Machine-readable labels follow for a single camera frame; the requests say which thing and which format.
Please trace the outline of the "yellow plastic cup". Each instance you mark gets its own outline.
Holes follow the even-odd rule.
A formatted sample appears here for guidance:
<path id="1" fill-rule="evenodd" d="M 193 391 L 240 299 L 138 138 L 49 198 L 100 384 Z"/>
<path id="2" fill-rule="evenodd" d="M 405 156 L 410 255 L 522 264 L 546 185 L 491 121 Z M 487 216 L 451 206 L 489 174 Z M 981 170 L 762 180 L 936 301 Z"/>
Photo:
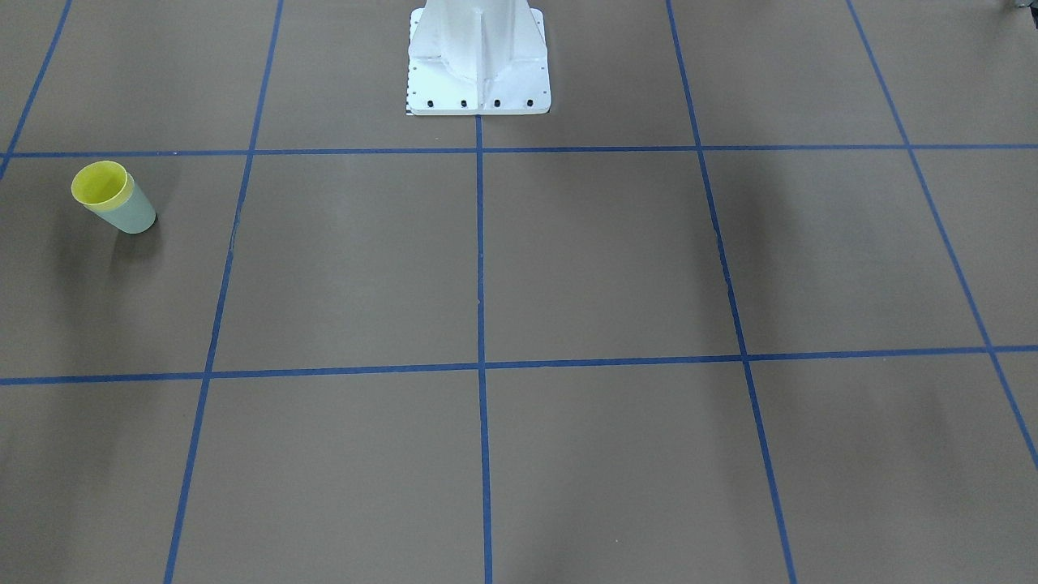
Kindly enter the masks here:
<path id="1" fill-rule="evenodd" d="M 71 180 L 71 194 L 85 208 L 107 213 L 121 208 L 133 196 L 135 180 L 122 164 L 95 161 Z"/>

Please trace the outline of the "green plastic cup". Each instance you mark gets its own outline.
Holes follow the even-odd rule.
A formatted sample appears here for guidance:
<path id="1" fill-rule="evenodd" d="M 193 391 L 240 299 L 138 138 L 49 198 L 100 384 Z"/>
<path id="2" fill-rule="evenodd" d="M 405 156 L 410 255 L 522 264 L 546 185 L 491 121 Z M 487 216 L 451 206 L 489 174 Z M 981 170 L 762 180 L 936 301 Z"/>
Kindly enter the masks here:
<path id="1" fill-rule="evenodd" d="M 122 233 L 137 235 L 149 230 L 158 221 L 158 213 L 140 185 L 127 186 L 126 196 L 112 208 L 92 208 L 94 215 L 115 226 Z"/>

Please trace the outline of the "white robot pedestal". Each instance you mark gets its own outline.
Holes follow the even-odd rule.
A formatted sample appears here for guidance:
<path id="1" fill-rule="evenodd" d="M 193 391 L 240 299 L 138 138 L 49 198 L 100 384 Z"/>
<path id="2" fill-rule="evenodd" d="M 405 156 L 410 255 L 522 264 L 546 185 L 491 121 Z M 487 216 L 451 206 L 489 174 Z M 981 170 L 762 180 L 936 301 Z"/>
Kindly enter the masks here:
<path id="1" fill-rule="evenodd" d="M 405 113 L 513 116 L 551 110 L 544 15 L 526 1 L 427 1 L 409 19 Z"/>

